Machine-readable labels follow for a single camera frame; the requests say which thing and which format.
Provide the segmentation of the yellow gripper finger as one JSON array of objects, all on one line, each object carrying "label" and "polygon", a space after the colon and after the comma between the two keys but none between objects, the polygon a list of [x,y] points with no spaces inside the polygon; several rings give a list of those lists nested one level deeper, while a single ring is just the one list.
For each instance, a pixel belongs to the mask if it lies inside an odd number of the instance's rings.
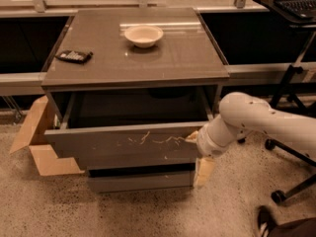
[{"label": "yellow gripper finger", "polygon": [[194,187],[201,188],[209,180],[215,166],[212,157],[201,157],[196,159],[196,170],[194,176]]},{"label": "yellow gripper finger", "polygon": [[188,142],[188,143],[196,143],[197,142],[197,138],[198,138],[198,131],[194,131],[192,132],[190,135],[188,135],[186,138],[185,138],[185,141]]}]

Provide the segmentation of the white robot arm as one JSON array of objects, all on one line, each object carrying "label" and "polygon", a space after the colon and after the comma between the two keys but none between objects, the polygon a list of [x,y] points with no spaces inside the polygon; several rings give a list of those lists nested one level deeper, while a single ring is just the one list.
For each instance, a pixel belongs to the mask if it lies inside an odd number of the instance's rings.
[{"label": "white robot arm", "polygon": [[208,181],[214,159],[229,145],[251,132],[265,134],[287,147],[312,158],[316,156],[316,118],[273,109],[257,97],[241,92],[227,94],[219,104],[219,114],[186,138],[197,146],[194,187]]}]

